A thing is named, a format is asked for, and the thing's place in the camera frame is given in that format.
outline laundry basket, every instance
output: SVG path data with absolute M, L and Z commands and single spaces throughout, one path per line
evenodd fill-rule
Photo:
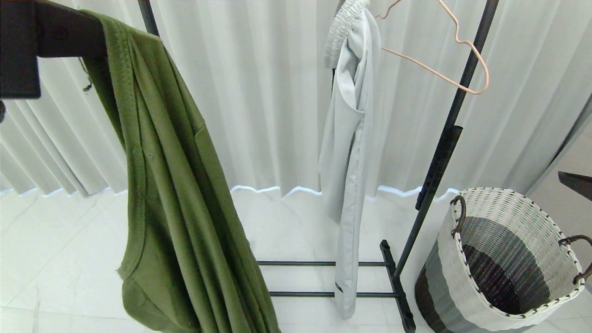
M 584 290 L 579 239 L 592 245 L 515 191 L 461 191 L 417 279 L 420 312 L 437 333 L 523 332 Z

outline green garment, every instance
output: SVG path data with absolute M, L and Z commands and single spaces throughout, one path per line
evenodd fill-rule
M 107 58 L 84 59 L 126 151 L 127 313 L 162 332 L 279 332 L 214 146 L 153 35 L 101 20 Z

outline marble floor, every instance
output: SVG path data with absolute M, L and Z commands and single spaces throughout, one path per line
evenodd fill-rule
M 387 239 L 400 255 L 415 217 L 417 192 L 382 188 L 364 210 L 360 260 L 382 260 Z M 413 299 L 415 278 L 431 248 L 452 191 L 433 203 L 403 272 L 403 285 L 418 333 L 431 332 Z M 233 197 L 253 252 L 259 260 L 333 260 L 337 226 L 321 213 L 317 193 L 296 189 L 282 198 L 277 189 L 235 188 Z M 115 270 L 126 246 L 127 194 L 110 191 L 90 198 L 38 191 L 0 196 L 2 333 L 147 333 L 121 305 Z M 330 290 L 326 268 L 263 267 L 270 290 Z M 359 291 L 388 292 L 384 268 L 360 268 Z M 343 321 L 331 299 L 274 299 L 284 333 L 402 333 L 396 302 L 358 299 Z M 529 333 L 592 332 L 592 294 L 564 305 Z

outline light under curtain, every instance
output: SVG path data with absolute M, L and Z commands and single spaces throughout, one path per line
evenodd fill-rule
M 67 1 L 144 30 L 134 1 Z M 323 49 L 335 1 L 152 0 L 160 36 L 190 88 L 230 187 L 319 189 L 330 101 Z M 372 1 L 383 14 L 390 0 Z M 484 1 L 446 1 L 472 40 Z M 437 1 L 400 2 L 378 21 L 382 44 L 459 79 L 469 48 Z M 543 174 L 592 92 L 592 2 L 501 1 L 483 50 L 490 87 L 467 95 L 461 139 L 440 185 L 525 193 Z M 77 59 L 40 60 L 42 98 L 6 101 L 2 189 L 93 194 L 126 188 L 126 158 Z M 478 68 L 472 89 L 479 89 Z M 384 52 L 368 194 L 423 184 L 456 88 Z

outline curtain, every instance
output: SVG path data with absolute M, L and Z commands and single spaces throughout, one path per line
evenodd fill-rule
M 372 1 L 371 11 L 383 14 L 390 3 Z M 472 40 L 484 0 L 446 3 L 461 23 L 460 38 Z M 135 2 L 80 5 L 143 26 Z M 336 5 L 152 0 L 161 38 L 206 119 L 229 186 L 279 186 L 284 194 L 296 186 L 320 189 L 332 79 L 323 49 Z M 454 43 L 455 25 L 436 0 L 402 1 L 378 24 L 383 46 L 460 79 L 469 48 Z M 591 49 L 592 2 L 500 1 L 482 53 L 490 87 L 465 99 L 457 121 L 465 129 L 440 190 L 526 192 L 592 92 Z M 456 91 L 407 60 L 387 52 L 381 58 L 370 195 L 380 185 L 406 191 L 423 184 Z M 125 156 L 93 90 L 82 92 L 88 81 L 77 60 L 43 59 L 40 67 L 42 98 L 7 103 L 2 188 L 125 189 Z M 478 68 L 471 88 L 483 81 Z

